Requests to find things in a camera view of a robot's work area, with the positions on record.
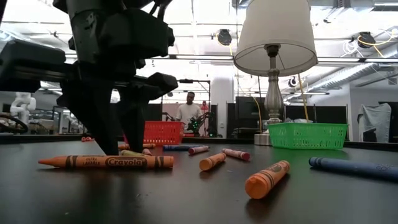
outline red basket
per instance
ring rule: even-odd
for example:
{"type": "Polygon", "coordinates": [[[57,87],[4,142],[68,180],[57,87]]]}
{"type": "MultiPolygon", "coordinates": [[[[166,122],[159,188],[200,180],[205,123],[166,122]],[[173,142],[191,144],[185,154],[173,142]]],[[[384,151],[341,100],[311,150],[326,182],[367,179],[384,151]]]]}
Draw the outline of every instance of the red basket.
{"type": "Polygon", "coordinates": [[[146,121],[144,143],[154,143],[158,146],[179,145],[182,141],[184,124],[177,121],[146,121]]]}

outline grey cloth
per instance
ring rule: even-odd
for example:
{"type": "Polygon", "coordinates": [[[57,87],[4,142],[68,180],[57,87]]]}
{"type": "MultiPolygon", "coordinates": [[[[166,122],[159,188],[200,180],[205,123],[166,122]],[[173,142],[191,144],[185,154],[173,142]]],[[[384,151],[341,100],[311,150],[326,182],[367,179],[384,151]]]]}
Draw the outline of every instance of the grey cloth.
{"type": "Polygon", "coordinates": [[[379,106],[361,105],[358,115],[359,141],[363,142],[366,131],[374,131],[376,142],[388,143],[391,120],[391,107],[387,103],[379,106]]]}

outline green basket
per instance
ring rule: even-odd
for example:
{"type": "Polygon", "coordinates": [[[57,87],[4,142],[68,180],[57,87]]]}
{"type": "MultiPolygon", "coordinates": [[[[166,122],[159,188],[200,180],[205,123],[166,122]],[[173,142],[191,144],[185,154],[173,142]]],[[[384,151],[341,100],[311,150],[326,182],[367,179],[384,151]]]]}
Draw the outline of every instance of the green basket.
{"type": "Polygon", "coordinates": [[[282,123],[268,125],[273,147],[286,149],[341,149],[347,124],[282,123]]]}

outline plastic basket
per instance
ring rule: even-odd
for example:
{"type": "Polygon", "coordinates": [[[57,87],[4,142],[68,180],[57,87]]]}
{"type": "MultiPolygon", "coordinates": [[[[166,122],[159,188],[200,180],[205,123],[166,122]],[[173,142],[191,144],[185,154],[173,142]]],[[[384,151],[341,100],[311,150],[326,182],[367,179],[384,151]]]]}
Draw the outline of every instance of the plastic basket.
{"type": "Polygon", "coordinates": [[[184,124],[176,121],[146,121],[144,143],[154,143],[158,146],[179,145],[182,142],[184,124]]]}
{"type": "Polygon", "coordinates": [[[268,125],[273,147],[286,149],[341,149],[347,124],[282,123],[268,125]]]}

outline white robot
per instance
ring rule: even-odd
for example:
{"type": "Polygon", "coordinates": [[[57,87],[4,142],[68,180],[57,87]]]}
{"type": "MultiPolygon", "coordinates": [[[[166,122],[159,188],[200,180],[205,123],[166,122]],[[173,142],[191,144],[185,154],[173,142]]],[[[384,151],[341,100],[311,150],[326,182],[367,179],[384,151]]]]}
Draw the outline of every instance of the white robot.
{"type": "Polygon", "coordinates": [[[36,109],[36,99],[31,93],[16,92],[17,97],[10,107],[11,116],[18,116],[23,123],[29,123],[29,111],[36,109]]]}

